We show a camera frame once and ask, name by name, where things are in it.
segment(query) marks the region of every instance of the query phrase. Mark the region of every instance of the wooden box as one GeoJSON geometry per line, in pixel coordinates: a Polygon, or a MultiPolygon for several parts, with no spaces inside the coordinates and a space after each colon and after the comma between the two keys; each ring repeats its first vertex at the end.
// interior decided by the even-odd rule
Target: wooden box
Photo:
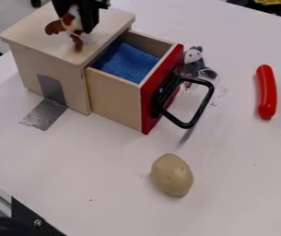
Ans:
{"type": "Polygon", "coordinates": [[[158,121],[151,116],[152,95],[181,65],[182,45],[129,30],[135,21],[132,13],[101,10],[99,25],[77,53],[65,33],[45,35],[45,26],[56,19],[53,5],[48,4],[1,34],[12,50],[24,86],[46,96],[39,77],[53,78],[60,82],[69,108],[84,114],[93,111],[148,134],[158,121]],[[116,39],[159,58],[140,84],[92,67],[116,39]]]}

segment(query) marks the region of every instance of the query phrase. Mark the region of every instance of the gray tape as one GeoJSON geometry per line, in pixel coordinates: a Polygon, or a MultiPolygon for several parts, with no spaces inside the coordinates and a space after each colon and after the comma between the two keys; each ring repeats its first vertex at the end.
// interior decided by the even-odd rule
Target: gray tape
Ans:
{"type": "Polygon", "coordinates": [[[64,105],[54,100],[44,99],[19,123],[45,131],[52,126],[65,110],[64,105]]]}
{"type": "Polygon", "coordinates": [[[37,77],[41,85],[42,96],[65,106],[64,92],[60,82],[43,75],[37,75],[37,77]]]}

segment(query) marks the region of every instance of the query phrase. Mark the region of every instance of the red toy sausage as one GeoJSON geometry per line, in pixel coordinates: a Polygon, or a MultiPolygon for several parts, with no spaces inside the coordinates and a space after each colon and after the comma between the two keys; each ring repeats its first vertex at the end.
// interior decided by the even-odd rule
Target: red toy sausage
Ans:
{"type": "Polygon", "coordinates": [[[258,113],[262,119],[270,120],[276,111],[277,95],[273,69],[269,65],[261,65],[256,71],[261,100],[258,113]]]}

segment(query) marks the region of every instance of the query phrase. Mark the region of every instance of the brown and white stuffed animal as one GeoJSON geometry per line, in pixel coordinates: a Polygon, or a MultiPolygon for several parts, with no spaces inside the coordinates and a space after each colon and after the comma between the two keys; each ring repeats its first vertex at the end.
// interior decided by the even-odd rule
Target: brown and white stuffed animal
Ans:
{"type": "Polygon", "coordinates": [[[70,6],[67,13],[61,18],[48,24],[45,28],[45,32],[48,35],[58,34],[59,32],[67,31],[72,41],[75,43],[76,51],[81,51],[83,46],[83,40],[81,34],[83,26],[81,22],[81,16],[79,14],[79,8],[77,5],[70,6]]]}

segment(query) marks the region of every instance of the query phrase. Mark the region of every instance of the blue cloth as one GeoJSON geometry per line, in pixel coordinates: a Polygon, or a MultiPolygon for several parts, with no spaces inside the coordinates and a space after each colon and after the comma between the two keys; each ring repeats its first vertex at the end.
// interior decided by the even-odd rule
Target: blue cloth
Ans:
{"type": "Polygon", "coordinates": [[[117,41],[94,67],[139,84],[158,60],[159,58],[156,56],[117,41]]]}

